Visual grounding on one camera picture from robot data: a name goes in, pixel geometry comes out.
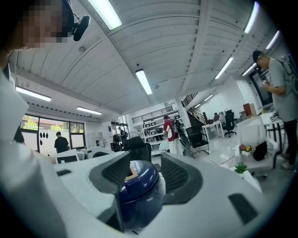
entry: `dark blue object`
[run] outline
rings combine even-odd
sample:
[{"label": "dark blue object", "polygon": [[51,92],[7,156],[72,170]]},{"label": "dark blue object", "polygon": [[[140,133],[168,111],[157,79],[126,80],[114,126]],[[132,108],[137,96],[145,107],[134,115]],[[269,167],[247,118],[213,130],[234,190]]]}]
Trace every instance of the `dark blue object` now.
[{"label": "dark blue object", "polygon": [[119,192],[121,214],[126,230],[147,226],[162,209],[165,188],[157,168],[148,161],[131,161],[137,177],[124,182]]}]

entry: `shoe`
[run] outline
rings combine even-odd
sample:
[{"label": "shoe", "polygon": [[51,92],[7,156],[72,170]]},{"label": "shoe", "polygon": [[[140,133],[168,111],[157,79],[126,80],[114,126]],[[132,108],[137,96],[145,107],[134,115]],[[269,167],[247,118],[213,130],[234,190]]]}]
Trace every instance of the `shoe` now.
[{"label": "shoe", "polygon": [[295,164],[290,165],[289,162],[281,164],[280,168],[282,170],[294,170],[295,169]]},{"label": "shoe", "polygon": [[287,159],[287,160],[290,159],[290,154],[289,153],[281,153],[280,156],[283,157],[284,159]]}]

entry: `man in gray t-shirt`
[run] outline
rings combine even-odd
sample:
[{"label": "man in gray t-shirt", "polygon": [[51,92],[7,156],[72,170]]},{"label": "man in gray t-shirt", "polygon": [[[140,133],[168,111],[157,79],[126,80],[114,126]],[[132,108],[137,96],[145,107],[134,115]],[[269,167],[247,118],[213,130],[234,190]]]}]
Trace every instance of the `man in gray t-shirt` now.
[{"label": "man in gray t-shirt", "polygon": [[269,70],[269,78],[268,81],[263,82],[263,89],[272,93],[275,110],[284,121],[284,129],[289,141],[286,154],[282,154],[289,161],[282,164],[282,169],[292,170],[294,169],[298,150],[297,95],[293,92],[291,86],[285,82],[288,79],[288,75],[283,65],[277,59],[271,58],[261,51],[254,51],[252,57],[259,67]]}]

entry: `black headphone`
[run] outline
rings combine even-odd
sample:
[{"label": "black headphone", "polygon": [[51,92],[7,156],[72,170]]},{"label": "black headphone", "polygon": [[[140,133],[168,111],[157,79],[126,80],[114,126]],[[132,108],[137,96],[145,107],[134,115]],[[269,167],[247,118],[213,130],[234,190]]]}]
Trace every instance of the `black headphone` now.
[{"label": "black headphone", "polygon": [[79,41],[89,26],[90,16],[85,15],[82,19],[79,18],[79,16],[73,12],[70,0],[64,0],[63,2],[65,3],[65,10],[68,12],[67,35],[73,35],[74,41]]}]

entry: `red and white shirt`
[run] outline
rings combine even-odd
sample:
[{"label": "red and white shirt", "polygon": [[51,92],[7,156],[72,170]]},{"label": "red and white shirt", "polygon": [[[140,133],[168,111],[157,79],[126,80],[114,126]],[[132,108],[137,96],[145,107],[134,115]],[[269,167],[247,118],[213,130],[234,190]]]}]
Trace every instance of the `red and white shirt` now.
[{"label": "red and white shirt", "polygon": [[167,119],[164,121],[163,130],[168,132],[168,141],[171,142],[175,139],[178,139],[178,134],[174,133],[172,126],[173,119]]}]

